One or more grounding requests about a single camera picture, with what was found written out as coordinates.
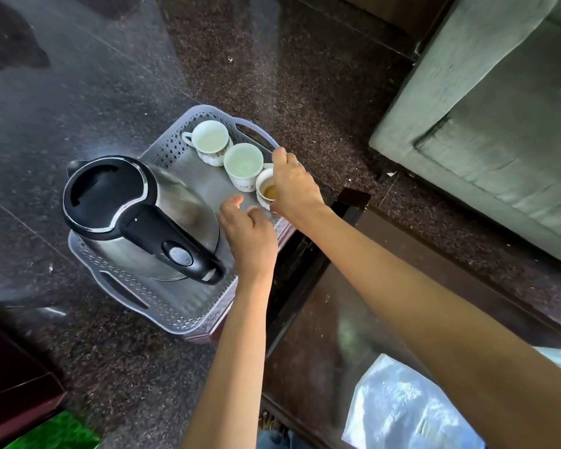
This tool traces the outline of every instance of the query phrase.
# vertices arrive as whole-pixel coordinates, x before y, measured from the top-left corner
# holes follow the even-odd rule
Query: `dark speckled floor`
[[[212,347],[169,338],[70,254],[64,165],[141,153],[190,106],[254,120],[329,192],[350,186],[561,322],[561,265],[367,148],[415,44],[340,0],[0,0],[0,324],[71,390],[105,448],[172,448]]]

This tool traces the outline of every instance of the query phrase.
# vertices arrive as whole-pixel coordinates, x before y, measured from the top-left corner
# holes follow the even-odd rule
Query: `hand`
[[[297,162],[295,154],[277,148],[272,154],[276,200],[270,210],[300,227],[301,216],[319,206],[325,206],[320,188],[312,175]]]
[[[278,252],[278,241],[272,223],[264,211],[252,207],[239,209],[242,195],[235,195],[220,205],[220,223],[227,235],[235,258],[239,278],[272,277]]]

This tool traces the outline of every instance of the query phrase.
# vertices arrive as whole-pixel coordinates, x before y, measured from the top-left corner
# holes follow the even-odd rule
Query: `kettle button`
[[[193,263],[191,254],[181,247],[173,247],[168,251],[168,257],[172,262],[181,266],[190,266]]]

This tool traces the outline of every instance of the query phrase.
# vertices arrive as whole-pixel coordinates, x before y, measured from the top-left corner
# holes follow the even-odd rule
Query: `white teacup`
[[[274,202],[274,200],[264,197],[264,192],[270,186],[273,186],[274,183],[275,177],[273,169],[263,170],[255,180],[255,196],[258,199],[258,203],[267,210],[270,209],[270,204]]]
[[[264,155],[251,143],[237,143],[224,155],[224,169],[233,186],[241,192],[255,191],[255,181],[263,169],[271,169],[272,164],[264,163]]]
[[[202,121],[193,132],[183,132],[180,137],[197,150],[202,161],[215,167],[223,166],[224,154],[233,145],[225,125],[214,120]]]

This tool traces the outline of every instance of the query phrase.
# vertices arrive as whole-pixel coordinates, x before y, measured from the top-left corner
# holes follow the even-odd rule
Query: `kettle lid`
[[[148,198],[149,170],[124,156],[95,159],[78,169],[63,193],[63,209],[75,231],[112,231],[129,206]]]

